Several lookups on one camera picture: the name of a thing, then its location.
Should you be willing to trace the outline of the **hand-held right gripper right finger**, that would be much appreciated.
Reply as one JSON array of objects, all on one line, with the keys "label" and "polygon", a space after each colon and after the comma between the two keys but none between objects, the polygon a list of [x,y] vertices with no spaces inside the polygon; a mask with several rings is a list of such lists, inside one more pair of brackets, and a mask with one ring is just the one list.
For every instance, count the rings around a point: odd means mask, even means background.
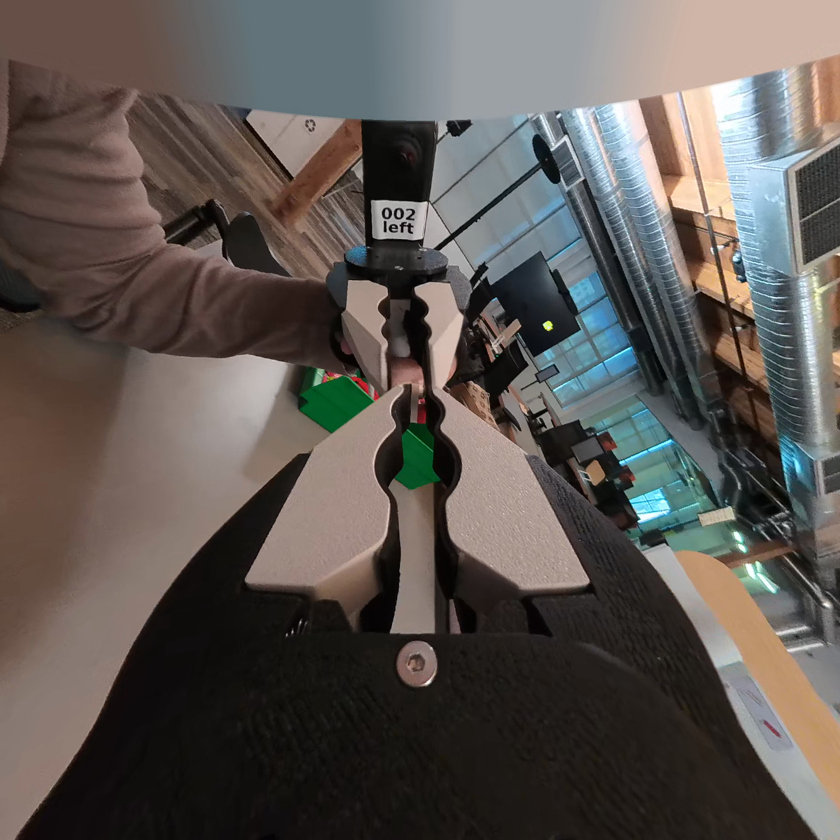
[{"label": "hand-held right gripper right finger", "polygon": [[488,614],[502,602],[587,590],[590,577],[527,454],[438,388],[427,419],[445,488],[437,521],[453,596]]}]

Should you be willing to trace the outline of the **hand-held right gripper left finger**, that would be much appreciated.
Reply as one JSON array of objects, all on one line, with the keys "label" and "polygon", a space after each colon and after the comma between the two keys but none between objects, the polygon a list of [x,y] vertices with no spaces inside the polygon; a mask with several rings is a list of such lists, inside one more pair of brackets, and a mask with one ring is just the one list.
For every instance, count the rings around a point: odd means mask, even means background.
[{"label": "hand-held right gripper left finger", "polygon": [[408,385],[398,385],[311,451],[247,572],[249,589],[335,601],[349,615],[374,604],[390,626],[401,560],[391,484],[407,419]]}]

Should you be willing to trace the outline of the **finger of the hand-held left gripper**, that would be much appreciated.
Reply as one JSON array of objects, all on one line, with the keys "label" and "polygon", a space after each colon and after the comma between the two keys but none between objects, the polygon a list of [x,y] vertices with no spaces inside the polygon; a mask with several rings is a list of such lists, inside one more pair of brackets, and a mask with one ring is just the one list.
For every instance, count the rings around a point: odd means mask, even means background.
[{"label": "finger of the hand-held left gripper", "polygon": [[410,304],[410,357],[418,365],[420,394],[443,389],[452,375],[464,317],[446,281],[415,286]]},{"label": "finger of the hand-held left gripper", "polygon": [[384,333],[389,292],[372,280],[349,280],[346,291],[343,336],[366,380],[374,389],[389,389],[389,343]]}]

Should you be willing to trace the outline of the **person's left forearm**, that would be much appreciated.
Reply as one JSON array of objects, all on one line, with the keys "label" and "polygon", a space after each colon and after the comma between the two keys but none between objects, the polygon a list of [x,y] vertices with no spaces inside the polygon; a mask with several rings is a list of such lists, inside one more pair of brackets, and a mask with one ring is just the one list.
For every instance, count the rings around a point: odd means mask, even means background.
[{"label": "person's left forearm", "polygon": [[135,91],[2,59],[2,261],[45,311],[151,353],[344,372],[325,283],[165,241],[130,138]]}]

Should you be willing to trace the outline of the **cardboard box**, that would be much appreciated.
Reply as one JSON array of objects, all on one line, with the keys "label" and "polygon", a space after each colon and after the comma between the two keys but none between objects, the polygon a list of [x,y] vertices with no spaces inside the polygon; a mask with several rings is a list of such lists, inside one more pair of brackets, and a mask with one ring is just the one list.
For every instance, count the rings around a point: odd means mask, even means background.
[{"label": "cardboard box", "polygon": [[485,424],[497,431],[499,430],[497,420],[490,406],[490,397],[477,383],[471,381],[452,385],[448,389],[448,393]]}]

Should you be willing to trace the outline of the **green plastic bin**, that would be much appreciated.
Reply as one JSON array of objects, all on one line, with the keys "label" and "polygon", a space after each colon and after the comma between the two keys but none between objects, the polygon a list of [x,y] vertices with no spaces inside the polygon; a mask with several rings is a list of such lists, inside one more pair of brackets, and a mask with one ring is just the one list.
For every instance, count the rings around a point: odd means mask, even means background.
[{"label": "green plastic bin", "polygon": [[[378,399],[378,392],[361,375],[309,366],[302,376],[298,408],[333,433]],[[418,403],[416,419],[418,422],[408,424],[402,435],[403,468],[396,476],[396,480],[409,490],[439,481],[434,470],[434,438],[426,425],[423,399]]]}]

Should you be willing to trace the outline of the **black monitor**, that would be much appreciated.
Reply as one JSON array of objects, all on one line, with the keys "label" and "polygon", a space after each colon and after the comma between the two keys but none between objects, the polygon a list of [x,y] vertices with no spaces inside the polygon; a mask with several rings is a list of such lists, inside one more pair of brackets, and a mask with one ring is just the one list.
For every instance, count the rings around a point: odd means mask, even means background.
[{"label": "black monitor", "polygon": [[569,289],[540,251],[491,282],[489,290],[505,313],[519,320],[519,334],[533,356],[581,332]]}]

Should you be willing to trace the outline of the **black pole stand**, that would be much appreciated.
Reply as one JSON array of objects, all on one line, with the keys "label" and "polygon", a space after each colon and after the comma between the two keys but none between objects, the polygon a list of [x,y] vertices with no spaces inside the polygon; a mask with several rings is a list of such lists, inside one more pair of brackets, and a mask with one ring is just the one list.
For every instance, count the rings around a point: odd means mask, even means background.
[{"label": "black pole stand", "polygon": [[536,164],[529,170],[524,172],[515,182],[506,187],[501,193],[494,196],[486,205],[484,205],[473,216],[469,217],[462,225],[459,225],[455,230],[452,230],[448,235],[439,241],[434,247],[436,250],[442,251],[443,248],[449,244],[454,243],[458,236],[461,236],[466,230],[477,224],[484,216],[486,216],[492,209],[497,207],[509,195],[523,186],[528,180],[534,177],[539,172],[542,173],[550,183],[558,185],[563,182],[563,166],[560,162],[560,148],[567,144],[568,136],[561,136],[555,144],[549,144],[543,136],[534,134],[532,137],[532,152],[534,154]]}]

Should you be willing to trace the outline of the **white recycling cabinet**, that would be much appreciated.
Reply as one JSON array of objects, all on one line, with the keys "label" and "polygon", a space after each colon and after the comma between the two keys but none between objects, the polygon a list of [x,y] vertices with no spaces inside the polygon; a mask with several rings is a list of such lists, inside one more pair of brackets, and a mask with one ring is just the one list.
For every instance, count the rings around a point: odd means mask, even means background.
[{"label": "white recycling cabinet", "polygon": [[252,109],[245,124],[294,179],[339,132],[345,119]]}]

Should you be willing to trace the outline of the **black office chair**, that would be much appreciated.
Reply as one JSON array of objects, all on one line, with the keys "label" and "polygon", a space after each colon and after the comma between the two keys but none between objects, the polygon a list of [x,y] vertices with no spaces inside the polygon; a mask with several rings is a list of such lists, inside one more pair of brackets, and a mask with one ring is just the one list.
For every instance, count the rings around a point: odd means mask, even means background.
[{"label": "black office chair", "polygon": [[181,246],[192,244],[211,229],[217,231],[213,247],[233,266],[279,277],[290,276],[270,249],[256,218],[251,213],[240,213],[229,219],[222,204],[214,198],[185,210],[163,225],[166,242]]}]

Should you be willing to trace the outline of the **metal air vent grille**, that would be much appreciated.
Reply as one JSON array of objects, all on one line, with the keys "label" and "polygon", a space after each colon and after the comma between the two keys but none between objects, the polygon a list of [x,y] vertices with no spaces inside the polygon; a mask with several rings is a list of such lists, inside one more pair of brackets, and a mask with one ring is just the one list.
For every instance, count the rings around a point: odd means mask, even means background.
[{"label": "metal air vent grille", "polygon": [[839,249],[839,140],[803,156],[790,170],[796,265],[815,266]]}]

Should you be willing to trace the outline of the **wooden post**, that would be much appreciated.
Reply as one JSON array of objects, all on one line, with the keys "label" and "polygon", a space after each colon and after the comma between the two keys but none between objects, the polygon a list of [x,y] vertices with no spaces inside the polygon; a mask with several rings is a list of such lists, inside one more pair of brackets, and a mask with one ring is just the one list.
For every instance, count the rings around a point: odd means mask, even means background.
[{"label": "wooden post", "polygon": [[345,119],[270,206],[283,227],[296,226],[362,156],[362,121]]}]

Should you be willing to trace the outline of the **silver spiral duct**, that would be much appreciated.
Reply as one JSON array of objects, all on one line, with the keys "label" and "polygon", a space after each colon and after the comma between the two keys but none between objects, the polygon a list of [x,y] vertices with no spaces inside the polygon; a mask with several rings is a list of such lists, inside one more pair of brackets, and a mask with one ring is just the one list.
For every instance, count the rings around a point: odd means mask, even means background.
[{"label": "silver spiral duct", "polygon": [[566,202],[591,251],[617,320],[636,354],[644,383],[655,396],[662,396],[665,393],[664,373],[572,141],[556,112],[534,113],[529,120],[535,133],[549,148],[550,157],[560,173]]},{"label": "silver spiral duct", "polygon": [[587,119],[593,193],[679,414],[701,429],[715,376],[664,185],[653,176],[656,162],[641,109],[632,101],[608,104],[589,108]]}]

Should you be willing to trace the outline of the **large silver ventilation duct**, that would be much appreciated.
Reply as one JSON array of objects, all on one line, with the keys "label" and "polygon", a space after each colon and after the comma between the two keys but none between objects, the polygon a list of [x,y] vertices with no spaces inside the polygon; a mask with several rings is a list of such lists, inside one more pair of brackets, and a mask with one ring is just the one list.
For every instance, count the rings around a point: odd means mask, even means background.
[{"label": "large silver ventilation duct", "polygon": [[819,490],[815,478],[838,454],[830,271],[796,274],[764,261],[749,172],[822,141],[817,79],[808,62],[711,87],[784,479],[810,553],[838,537],[838,493]]}]

